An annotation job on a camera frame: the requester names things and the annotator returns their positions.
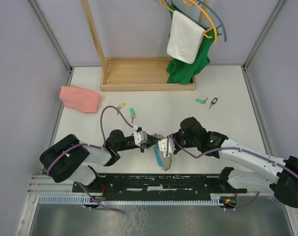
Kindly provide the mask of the metal keyring band blue handle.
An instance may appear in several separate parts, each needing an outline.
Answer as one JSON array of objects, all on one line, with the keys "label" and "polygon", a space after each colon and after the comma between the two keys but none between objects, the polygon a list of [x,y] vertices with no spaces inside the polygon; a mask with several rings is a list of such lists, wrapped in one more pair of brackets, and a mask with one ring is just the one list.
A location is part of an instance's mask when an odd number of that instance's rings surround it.
[{"label": "metal keyring band blue handle", "polygon": [[153,146],[153,150],[158,166],[165,172],[168,171],[172,165],[172,155],[169,154],[168,157],[164,157],[163,152],[159,150],[158,144]]}]

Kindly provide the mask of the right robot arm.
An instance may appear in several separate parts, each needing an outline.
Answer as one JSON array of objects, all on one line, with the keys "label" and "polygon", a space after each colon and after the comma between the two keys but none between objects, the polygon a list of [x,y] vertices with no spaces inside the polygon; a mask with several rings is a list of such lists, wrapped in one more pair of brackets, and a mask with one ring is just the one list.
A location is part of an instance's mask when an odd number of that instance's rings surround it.
[{"label": "right robot arm", "polygon": [[226,135],[207,131],[194,117],[184,119],[180,129],[167,138],[166,153],[177,154],[180,150],[189,153],[189,148],[200,152],[193,156],[195,159],[212,156],[250,170],[225,167],[217,180],[222,192],[245,189],[271,193],[281,203],[298,208],[298,158],[284,159],[251,150]]}]

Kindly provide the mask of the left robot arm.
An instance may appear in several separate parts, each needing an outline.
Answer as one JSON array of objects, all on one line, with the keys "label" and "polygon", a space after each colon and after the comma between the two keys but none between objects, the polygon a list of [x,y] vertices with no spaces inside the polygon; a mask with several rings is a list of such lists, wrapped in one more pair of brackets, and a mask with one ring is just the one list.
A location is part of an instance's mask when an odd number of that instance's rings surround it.
[{"label": "left robot arm", "polygon": [[154,146],[163,139],[161,135],[149,135],[140,128],[131,136],[124,136],[121,130],[113,130],[106,139],[105,147],[82,143],[74,134],[69,134],[40,155],[40,162],[46,169],[46,175],[60,183],[67,179],[80,182],[94,192],[100,187],[100,179],[83,163],[95,163],[109,167],[119,159],[120,151],[145,149]]}]

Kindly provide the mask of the green tag key left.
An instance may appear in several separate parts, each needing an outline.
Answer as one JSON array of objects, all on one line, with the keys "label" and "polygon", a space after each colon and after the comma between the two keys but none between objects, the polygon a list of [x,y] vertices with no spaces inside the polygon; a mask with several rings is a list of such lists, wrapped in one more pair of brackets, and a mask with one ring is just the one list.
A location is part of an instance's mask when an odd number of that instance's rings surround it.
[{"label": "green tag key left", "polygon": [[133,123],[134,119],[136,117],[136,112],[133,108],[130,108],[129,111],[130,111],[130,114],[131,114],[131,123]]}]

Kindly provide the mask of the green tag key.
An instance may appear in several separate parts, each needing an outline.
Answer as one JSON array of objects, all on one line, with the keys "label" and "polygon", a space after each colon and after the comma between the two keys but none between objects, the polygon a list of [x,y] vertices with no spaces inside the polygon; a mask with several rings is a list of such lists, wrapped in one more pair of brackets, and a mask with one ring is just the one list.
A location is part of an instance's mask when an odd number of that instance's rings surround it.
[{"label": "green tag key", "polygon": [[196,102],[198,102],[198,103],[200,103],[200,104],[206,104],[207,100],[208,100],[208,98],[206,98],[206,99],[204,99],[204,100],[197,98],[197,99],[196,99]]},{"label": "green tag key", "polygon": [[136,117],[136,112],[133,108],[130,108],[129,111],[130,111],[130,114],[131,114],[131,123],[133,123],[134,119]]}]

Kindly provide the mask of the green tag key right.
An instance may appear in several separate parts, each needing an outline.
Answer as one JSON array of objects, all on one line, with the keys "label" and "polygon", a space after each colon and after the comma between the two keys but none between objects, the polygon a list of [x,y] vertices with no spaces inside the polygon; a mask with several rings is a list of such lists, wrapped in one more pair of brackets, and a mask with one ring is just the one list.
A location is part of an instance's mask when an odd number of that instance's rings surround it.
[{"label": "green tag key right", "polygon": [[197,99],[196,99],[196,102],[198,102],[198,103],[200,103],[200,104],[206,104],[207,100],[208,100],[208,98],[206,98],[206,99],[204,99],[204,100],[197,98]]}]

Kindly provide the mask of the yellow tag key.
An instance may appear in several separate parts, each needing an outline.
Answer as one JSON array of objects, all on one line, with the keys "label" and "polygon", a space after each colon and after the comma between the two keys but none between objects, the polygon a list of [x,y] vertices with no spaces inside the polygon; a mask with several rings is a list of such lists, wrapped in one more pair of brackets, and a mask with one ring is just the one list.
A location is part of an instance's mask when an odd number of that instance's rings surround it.
[{"label": "yellow tag key", "polygon": [[125,103],[120,103],[118,106],[117,106],[117,110],[120,111],[126,104]]}]

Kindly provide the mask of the black tag key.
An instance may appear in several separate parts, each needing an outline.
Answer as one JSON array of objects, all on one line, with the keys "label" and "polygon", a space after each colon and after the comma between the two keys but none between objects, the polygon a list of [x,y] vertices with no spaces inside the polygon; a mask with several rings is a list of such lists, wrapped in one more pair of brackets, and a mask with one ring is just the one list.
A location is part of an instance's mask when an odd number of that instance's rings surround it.
[{"label": "black tag key", "polygon": [[214,98],[211,102],[210,102],[210,105],[209,105],[209,109],[216,104],[216,102],[218,101],[218,98]]}]

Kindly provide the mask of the green shirt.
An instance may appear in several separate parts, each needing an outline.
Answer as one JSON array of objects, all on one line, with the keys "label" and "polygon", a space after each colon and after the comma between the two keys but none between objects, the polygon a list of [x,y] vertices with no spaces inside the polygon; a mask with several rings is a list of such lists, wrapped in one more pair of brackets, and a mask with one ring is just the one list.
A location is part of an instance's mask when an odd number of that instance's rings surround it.
[{"label": "green shirt", "polygon": [[189,84],[210,63],[209,49],[218,33],[201,26],[175,5],[169,5],[172,19],[167,55],[172,60],[166,68],[168,84]]}]

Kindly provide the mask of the pink folded cloth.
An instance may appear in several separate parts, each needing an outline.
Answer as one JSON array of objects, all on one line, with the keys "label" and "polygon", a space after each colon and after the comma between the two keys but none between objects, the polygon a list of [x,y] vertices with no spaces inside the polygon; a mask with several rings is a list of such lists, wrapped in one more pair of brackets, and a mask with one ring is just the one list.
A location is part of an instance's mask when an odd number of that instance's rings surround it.
[{"label": "pink folded cloth", "polygon": [[101,94],[79,86],[69,85],[61,87],[60,99],[66,108],[90,114],[98,112]]}]

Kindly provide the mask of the white towel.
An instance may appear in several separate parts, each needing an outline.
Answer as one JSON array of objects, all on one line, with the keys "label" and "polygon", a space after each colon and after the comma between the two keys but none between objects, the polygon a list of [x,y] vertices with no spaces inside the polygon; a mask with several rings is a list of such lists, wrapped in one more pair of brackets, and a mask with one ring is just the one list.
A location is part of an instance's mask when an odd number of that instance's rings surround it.
[{"label": "white towel", "polygon": [[205,29],[179,11],[172,14],[172,26],[167,45],[167,54],[175,59],[192,64],[204,37]]}]

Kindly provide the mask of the grey-blue hanger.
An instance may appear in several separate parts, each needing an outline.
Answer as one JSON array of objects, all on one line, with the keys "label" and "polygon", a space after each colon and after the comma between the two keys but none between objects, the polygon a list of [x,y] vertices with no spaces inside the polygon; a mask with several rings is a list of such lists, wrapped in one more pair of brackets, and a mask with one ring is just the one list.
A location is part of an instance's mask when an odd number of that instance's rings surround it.
[{"label": "grey-blue hanger", "polygon": [[[209,1],[208,0],[183,0],[183,3],[187,6],[187,7],[196,7],[199,9],[200,11],[200,16],[199,16],[199,20],[195,20],[192,17],[190,17],[189,15],[187,15],[186,13],[184,13],[183,11],[181,11],[177,6],[175,6],[175,4],[173,3],[173,1],[171,0],[170,2],[168,2],[167,0],[159,0],[159,3],[164,6],[166,9],[169,10],[169,12],[174,12],[175,10],[179,11],[180,13],[182,13],[184,16],[186,16],[188,19],[190,19],[191,21],[193,21],[194,23],[196,23],[197,25],[201,26],[203,29],[205,29],[206,31],[204,32],[204,36],[206,38],[211,38],[209,35],[207,35],[207,32],[213,30],[215,33],[217,33],[217,36],[215,37],[215,44],[218,41],[218,36],[223,35],[223,39],[224,42],[227,42],[227,31],[226,31],[226,27],[223,23],[223,21],[221,20],[221,18],[218,16],[218,14],[209,6]],[[208,15],[208,10],[210,11],[210,13],[213,14],[213,16],[216,18],[216,20],[219,22],[219,25],[215,25],[215,23],[213,22],[212,18]],[[208,19],[208,21],[211,24],[211,27],[207,27],[204,25],[204,20],[205,18]]]}]

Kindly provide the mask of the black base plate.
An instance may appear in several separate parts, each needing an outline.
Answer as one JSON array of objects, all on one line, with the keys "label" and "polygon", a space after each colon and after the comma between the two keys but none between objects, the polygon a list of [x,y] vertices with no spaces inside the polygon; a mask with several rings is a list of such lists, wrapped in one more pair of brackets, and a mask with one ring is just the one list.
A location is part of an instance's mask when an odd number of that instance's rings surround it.
[{"label": "black base plate", "polygon": [[247,193],[219,174],[101,174],[86,189],[106,194],[109,201],[194,201],[209,200],[211,194]]}]

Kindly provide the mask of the wooden rack frame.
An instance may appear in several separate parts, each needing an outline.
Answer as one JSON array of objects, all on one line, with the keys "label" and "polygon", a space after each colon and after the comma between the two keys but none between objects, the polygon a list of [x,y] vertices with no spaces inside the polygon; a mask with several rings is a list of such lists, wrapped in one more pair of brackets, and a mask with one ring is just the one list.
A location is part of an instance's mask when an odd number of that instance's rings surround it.
[{"label": "wooden rack frame", "polygon": [[80,1],[90,34],[101,62],[100,89],[114,91],[178,91],[195,90],[196,79],[190,83],[168,84],[166,68],[171,58],[105,58],[87,0]]}]

